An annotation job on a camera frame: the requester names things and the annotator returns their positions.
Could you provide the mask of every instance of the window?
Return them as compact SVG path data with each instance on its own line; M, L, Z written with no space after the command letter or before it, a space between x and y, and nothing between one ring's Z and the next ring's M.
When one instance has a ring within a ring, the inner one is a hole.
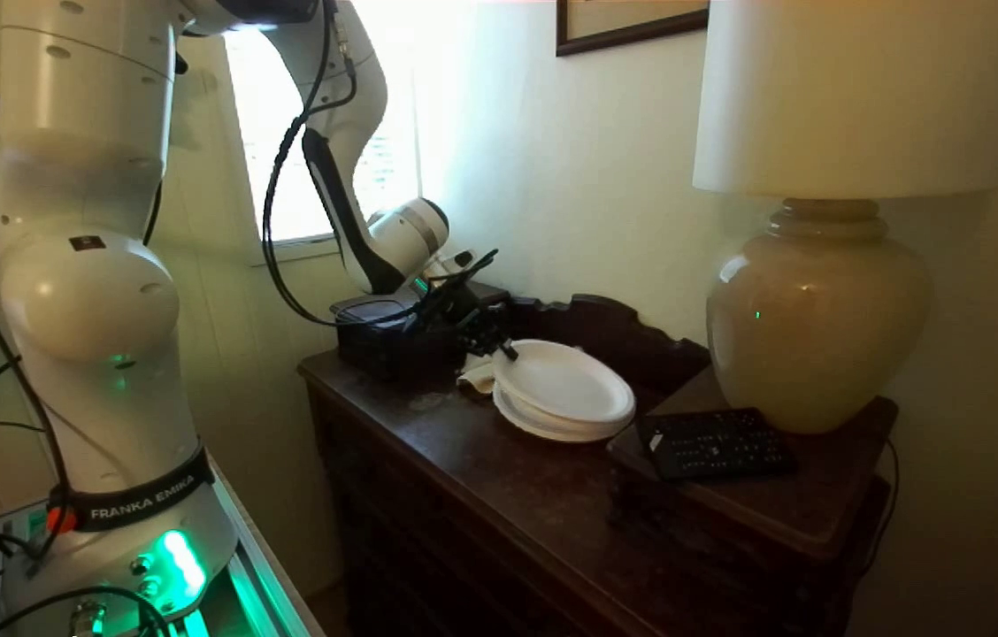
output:
M369 38L379 48L379 64L389 81L389 103L382 127L371 136L359 158L354 191L365 216L389 212L420 195L418 182L418 136L416 136L416 81L409 20L396 20L399 0L354 0ZM254 231L261 231L261 198L273 173L273 158L287 124L301 112L301 96L287 76L280 54L261 31L226 31L226 64L235 81L235 107L242 124L242 144L247 162L247 184L254 203ZM273 236L280 243L331 236L320 191L298 157L282 162Z

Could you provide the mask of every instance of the lamp shade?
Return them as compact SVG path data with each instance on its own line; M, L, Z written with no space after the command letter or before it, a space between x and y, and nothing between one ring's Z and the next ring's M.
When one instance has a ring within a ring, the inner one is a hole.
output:
M713 0L694 184L998 189L998 0Z

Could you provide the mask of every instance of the wall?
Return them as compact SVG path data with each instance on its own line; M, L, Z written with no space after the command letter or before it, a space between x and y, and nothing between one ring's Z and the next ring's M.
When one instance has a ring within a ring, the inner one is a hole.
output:
M195 424L291 576L311 595L341 576L341 557L294 365L333 348L333 334L294 320L259 265L220 42L193 38L186 55L193 72L179 81L151 247L182 285L182 365ZM287 271L311 308L359 293L338 258L294 262ZM0 419L28 419L12 383L0 383ZM50 485L43 442L0 429L0 511L43 498Z
M772 210L692 191L705 34L560 61L555 2L426 8L448 24L418 64L426 189L462 247L501 247L487 280L548 300L617 293L705 339L720 258ZM852 633L998 633L998 195L884 219L932 262L940 300L890 383L904 498Z

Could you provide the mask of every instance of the white plate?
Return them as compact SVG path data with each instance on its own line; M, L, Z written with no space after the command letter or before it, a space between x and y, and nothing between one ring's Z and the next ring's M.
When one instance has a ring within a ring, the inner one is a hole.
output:
M516 357L496 357L496 385L510 399L563 421L632 421L634 390L600 357L551 339L515 339Z
M496 412L516 424L520 432L535 436L535 439L551 439L551 442L600 442L600 439L610 439L617 436L620 429L602 429L602 424L592 424L592 429L551 429L551 424L541 424L535 421L530 413L525 413L502 390L491 392L491 403Z
M574 436L617 436L625 424L632 424L632 419L625 421L571 421L571 419L555 419L548 412L540 412L535 403L520 403L516 396L510 396L501 383L491 392L502 392L507 406L515 406L525 421L535 421L540 429L551 429L551 432L574 432Z

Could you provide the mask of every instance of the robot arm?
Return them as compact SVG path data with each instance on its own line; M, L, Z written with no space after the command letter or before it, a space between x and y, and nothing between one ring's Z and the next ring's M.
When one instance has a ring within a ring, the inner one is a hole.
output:
M5 2L0 322L59 458L48 537L24 537L48 557L6 557L6 611L105 580L182 615L235 553L179 373L175 280L134 236L166 165L179 31L254 20L282 20L294 66L331 61L306 149L350 271L395 290L448 236L429 203L382 231L359 216L350 173L386 86L347 0Z
M195 12L195 31L282 20L280 28L266 28L266 34L310 100L301 112L301 157L341 242L347 271L376 293L395 293L409 275L420 271L449 232L444 210L429 198L416 198L369 225L354 195L363 149L386 112L386 77L354 8L347 0L320 0L311 8L287 0L254 12L247 0L226 0L226 8L207 2Z

